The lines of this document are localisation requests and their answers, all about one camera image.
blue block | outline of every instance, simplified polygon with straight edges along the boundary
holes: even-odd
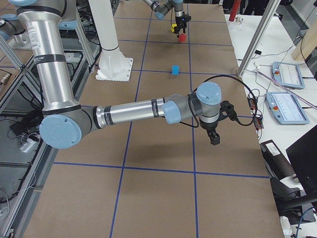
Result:
[[[173,65],[172,66],[172,74],[173,75],[178,75],[179,74],[179,66],[178,65]]]

blue joint cap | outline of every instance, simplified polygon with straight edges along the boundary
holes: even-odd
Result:
[[[5,15],[2,15],[1,18],[3,20],[17,20],[18,16],[15,14],[5,14]]]
[[[7,33],[5,33],[4,31],[0,31],[0,36],[5,40],[5,41],[7,41],[7,40],[9,40],[11,37],[7,34]]]
[[[77,26],[77,21],[62,21],[58,24],[60,30],[75,30]]]
[[[157,11],[155,13],[155,16],[157,17],[157,19],[159,20],[163,20],[165,18],[164,14],[163,13],[160,13],[159,11]]]
[[[207,105],[217,105],[221,102],[221,89],[214,82],[202,83],[197,88],[196,95],[202,103]]]
[[[63,115],[45,117],[40,125],[40,134],[48,145],[56,149],[72,147],[78,144],[82,136],[79,125]]]
[[[168,124],[179,123],[181,114],[178,106],[173,101],[168,101],[163,104],[164,116]]]
[[[178,75],[179,74],[179,66],[178,65],[173,65],[172,66],[172,74],[173,75]]]
[[[9,0],[9,3],[16,6],[28,6],[36,3],[38,0]]]

person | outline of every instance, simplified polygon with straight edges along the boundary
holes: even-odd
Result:
[[[254,11],[255,16],[262,16],[269,0],[249,0],[248,5],[244,11],[244,15],[252,15]]]

black monitor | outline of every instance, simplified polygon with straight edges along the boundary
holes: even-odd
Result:
[[[279,214],[296,224],[300,214],[312,206],[317,208],[317,125],[288,147],[286,153],[304,191],[284,187],[277,179],[271,184]],[[313,221],[311,210],[303,222]]]

